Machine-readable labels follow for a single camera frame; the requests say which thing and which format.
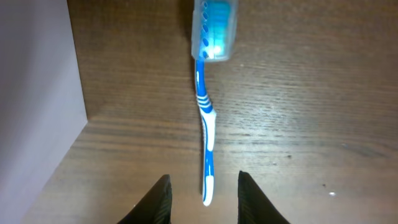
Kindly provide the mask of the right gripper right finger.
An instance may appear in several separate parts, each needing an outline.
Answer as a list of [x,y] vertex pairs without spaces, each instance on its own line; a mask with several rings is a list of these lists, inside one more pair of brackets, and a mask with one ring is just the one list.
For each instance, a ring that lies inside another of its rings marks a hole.
[[248,172],[239,171],[238,224],[289,224]]

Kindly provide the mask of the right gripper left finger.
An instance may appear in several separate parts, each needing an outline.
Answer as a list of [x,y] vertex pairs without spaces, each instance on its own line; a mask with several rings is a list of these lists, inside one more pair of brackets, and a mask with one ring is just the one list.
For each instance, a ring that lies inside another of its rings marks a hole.
[[163,175],[118,224],[171,224],[172,184]]

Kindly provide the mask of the blue white toothbrush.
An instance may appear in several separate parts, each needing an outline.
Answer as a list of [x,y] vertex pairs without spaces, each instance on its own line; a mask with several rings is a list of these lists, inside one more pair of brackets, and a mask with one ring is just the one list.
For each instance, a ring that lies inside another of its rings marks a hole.
[[210,206],[215,187],[213,149],[216,111],[205,85],[205,64],[229,60],[236,37],[238,0],[195,0],[192,17],[191,55],[195,61],[195,91],[203,136],[204,206]]

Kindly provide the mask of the pink cardboard box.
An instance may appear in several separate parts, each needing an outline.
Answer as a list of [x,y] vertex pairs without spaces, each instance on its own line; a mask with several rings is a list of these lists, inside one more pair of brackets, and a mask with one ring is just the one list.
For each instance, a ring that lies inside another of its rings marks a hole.
[[2,1],[2,223],[22,220],[86,123],[67,2]]

